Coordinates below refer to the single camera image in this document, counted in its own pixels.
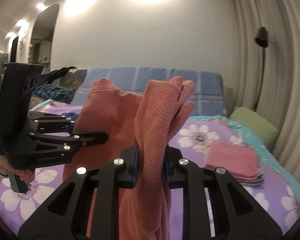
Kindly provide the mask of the person's left hand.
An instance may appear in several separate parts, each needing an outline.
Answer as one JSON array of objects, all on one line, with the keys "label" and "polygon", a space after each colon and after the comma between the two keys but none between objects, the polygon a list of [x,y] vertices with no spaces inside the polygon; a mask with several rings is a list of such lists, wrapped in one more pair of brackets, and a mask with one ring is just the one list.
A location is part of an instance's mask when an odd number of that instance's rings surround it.
[{"label": "person's left hand", "polygon": [[7,176],[8,172],[18,175],[26,183],[31,183],[35,179],[35,173],[30,170],[18,170],[13,168],[4,155],[0,155],[0,174]]}]

